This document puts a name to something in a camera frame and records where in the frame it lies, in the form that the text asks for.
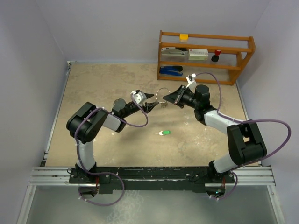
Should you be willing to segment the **silver keyring with clips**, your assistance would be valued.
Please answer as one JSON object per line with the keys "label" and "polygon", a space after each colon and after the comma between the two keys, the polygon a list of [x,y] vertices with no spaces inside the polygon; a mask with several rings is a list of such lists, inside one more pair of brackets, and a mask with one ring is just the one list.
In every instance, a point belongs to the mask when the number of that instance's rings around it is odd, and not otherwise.
{"label": "silver keyring with clips", "polygon": [[162,108],[166,108],[168,106],[168,102],[163,99],[163,97],[168,94],[170,94],[170,90],[166,87],[162,87],[156,91],[156,101],[160,104]]}

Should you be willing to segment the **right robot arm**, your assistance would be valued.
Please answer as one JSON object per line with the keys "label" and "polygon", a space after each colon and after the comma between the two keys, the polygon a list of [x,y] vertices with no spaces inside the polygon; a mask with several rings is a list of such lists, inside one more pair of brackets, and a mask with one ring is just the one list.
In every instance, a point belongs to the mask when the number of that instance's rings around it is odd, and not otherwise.
{"label": "right robot arm", "polygon": [[192,92],[180,86],[175,92],[163,96],[163,100],[180,108],[185,105],[194,109],[198,122],[226,134],[228,153],[209,162],[208,179],[219,182],[230,170],[246,163],[255,163],[267,155],[267,149],[256,123],[244,123],[231,117],[225,118],[210,103],[210,92],[206,85],[197,85]]}

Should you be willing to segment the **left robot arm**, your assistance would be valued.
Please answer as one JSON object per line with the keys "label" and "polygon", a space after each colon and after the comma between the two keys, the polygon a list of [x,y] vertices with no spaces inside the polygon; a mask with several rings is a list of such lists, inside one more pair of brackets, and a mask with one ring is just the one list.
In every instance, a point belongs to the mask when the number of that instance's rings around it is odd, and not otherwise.
{"label": "left robot arm", "polygon": [[[116,99],[110,112],[103,107],[97,108],[96,105],[86,102],[73,114],[67,121],[66,128],[76,142],[78,161],[75,168],[69,172],[70,178],[79,178],[86,183],[93,182],[97,170],[93,154],[93,142],[100,129],[105,127],[119,133],[126,125],[133,127],[146,126],[149,121],[147,114],[159,104],[158,101],[147,102],[147,99],[153,96],[154,94],[136,90],[130,94],[131,102],[127,103],[122,98]],[[126,117],[138,111],[145,115],[146,123],[144,125],[133,125],[125,120]]]}

